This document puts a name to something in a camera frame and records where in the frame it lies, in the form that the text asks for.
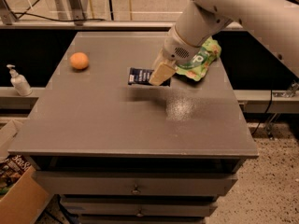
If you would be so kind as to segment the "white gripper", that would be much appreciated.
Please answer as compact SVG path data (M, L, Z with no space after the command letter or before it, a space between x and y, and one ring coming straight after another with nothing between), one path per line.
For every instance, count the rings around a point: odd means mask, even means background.
M190 61L206 41L201 38L197 43L184 41L172 27L164 40L156 59L152 64L154 70L150 76L149 83L153 86L160 86L176 72L176 65L185 64Z

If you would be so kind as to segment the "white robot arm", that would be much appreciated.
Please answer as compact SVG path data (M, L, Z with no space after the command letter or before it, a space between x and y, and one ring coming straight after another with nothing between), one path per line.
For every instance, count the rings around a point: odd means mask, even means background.
M298 5L286 0L190 0L164 40L149 83L164 83L233 21L299 76Z

